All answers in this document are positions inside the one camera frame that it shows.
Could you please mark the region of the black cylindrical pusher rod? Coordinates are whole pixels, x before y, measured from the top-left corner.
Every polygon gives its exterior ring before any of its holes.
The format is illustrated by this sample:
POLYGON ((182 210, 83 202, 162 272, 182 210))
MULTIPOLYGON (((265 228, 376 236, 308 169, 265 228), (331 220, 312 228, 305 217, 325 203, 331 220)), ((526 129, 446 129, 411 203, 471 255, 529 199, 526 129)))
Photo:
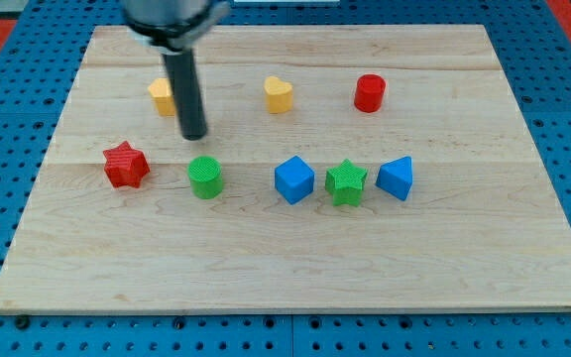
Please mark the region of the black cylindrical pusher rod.
POLYGON ((208 132, 202 95, 192 49, 163 55, 171 85, 181 136, 188 141, 202 139, 208 132))

